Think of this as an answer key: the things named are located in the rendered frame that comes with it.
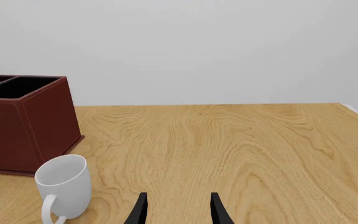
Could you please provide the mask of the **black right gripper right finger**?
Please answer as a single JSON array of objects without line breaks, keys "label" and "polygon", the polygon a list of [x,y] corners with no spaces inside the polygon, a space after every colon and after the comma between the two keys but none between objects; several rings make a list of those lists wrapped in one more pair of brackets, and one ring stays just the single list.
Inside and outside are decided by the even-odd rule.
[{"label": "black right gripper right finger", "polygon": [[234,224],[217,192],[211,193],[210,210],[213,224]]}]

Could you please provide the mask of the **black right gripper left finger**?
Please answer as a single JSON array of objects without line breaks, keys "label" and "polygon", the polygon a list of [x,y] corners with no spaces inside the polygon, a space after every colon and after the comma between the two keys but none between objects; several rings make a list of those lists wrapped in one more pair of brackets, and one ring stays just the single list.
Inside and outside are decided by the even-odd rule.
[{"label": "black right gripper left finger", "polygon": [[145,224],[147,218],[147,193],[141,192],[124,224]]}]

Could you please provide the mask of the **red-brown desk caddy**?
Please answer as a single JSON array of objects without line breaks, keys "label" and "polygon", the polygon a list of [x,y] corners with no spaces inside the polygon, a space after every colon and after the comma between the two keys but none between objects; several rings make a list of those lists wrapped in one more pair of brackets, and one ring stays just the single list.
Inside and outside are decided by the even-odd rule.
[{"label": "red-brown desk caddy", "polygon": [[67,77],[0,75],[0,174],[32,177],[83,138]]}]

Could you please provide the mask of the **white mug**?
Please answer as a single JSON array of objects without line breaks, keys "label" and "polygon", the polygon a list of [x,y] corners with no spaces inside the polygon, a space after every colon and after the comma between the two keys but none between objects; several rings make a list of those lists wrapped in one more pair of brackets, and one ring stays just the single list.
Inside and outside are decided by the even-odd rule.
[{"label": "white mug", "polygon": [[83,156],[53,158],[37,169],[34,180],[43,200],[43,224],[64,224],[83,214],[90,204],[91,177]]}]

